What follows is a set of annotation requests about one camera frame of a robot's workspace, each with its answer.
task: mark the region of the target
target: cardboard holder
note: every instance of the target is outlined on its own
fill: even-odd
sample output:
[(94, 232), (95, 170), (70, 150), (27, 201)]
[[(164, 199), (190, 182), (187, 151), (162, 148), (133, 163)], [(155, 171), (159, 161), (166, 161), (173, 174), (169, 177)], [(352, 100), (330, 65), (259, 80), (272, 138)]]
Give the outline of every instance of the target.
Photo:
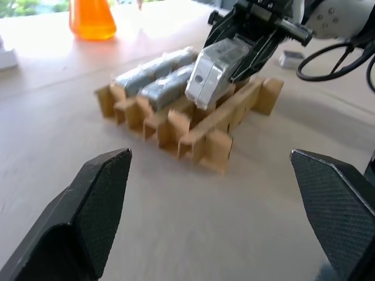
[(233, 144), (230, 134), (250, 110), (271, 115), (284, 82), (257, 77), (231, 85), (216, 105), (199, 109), (185, 96), (154, 112), (147, 98), (126, 98), (107, 85), (95, 91), (103, 117), (126, 124), (129, 132), (153, 140), (177, 159), (188, 157), (220, 173), (227, 170)]

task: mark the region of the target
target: orange flask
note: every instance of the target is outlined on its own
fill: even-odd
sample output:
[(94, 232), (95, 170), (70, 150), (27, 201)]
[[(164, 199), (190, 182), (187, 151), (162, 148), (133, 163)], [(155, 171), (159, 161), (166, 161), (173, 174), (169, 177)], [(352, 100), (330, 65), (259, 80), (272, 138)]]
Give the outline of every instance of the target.
[(70, 0), (69, 27), (85, 40), (109, 39), (117, 29), (107, 0)]

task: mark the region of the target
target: white box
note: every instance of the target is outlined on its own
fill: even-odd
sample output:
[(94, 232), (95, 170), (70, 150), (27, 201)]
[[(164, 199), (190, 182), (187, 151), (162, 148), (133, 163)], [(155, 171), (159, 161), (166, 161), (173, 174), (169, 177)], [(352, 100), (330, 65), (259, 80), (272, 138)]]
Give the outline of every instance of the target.
[(283, 51), (279, 63), (282, 68), (297, 69), (304, 59), (305, 56), (300, 52)]

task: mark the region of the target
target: table surface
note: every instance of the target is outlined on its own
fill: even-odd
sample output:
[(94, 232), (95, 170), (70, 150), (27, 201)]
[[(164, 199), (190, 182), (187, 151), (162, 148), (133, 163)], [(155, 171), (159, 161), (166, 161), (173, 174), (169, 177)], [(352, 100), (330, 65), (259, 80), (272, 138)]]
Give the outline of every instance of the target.
[[(0, 73), (0, 266), (39, 214), (100, 153), (129, 147), (124, 209), (102, 280), (313, 280), (326, 257), (302, 205), (289, 153), (330, 155), (361, 172), (375, 148), (375, 96), (364, 67), (311, 84), (277, 66), (285, 81), (270, 117), (256, 113), (234, 133), (227, 175), (177, 163), (102, 119), (94, 89), (111, 77), (185, 46), (202, 48), (213, 8), (165, 1), (117, 8), (117, 37), (74, 40), (67, 14), (0, 20), (19, 56)], [(333, 54), (309, 66), (321, 73)]]

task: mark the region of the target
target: small white object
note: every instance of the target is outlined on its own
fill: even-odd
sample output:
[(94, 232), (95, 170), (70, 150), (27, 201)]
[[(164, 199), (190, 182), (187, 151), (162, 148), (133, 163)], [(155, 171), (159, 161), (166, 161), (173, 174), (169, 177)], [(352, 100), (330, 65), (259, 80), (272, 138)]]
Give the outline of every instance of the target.
[(198, 108), (207, 109), (223, 96), (230, 76), (249, 52), (249, 45), (239, 39), (224, 39), (207, 46), (198, 55), (185, 95)]
[(7, 47), (0, 37), (0, 70), (15, 67), (17, 65), (18, 62), (14, 49)]
[(297, 69), (304, 59), (304, 55), (300, 52), (283, 51), (279, 63), (282, 68)]

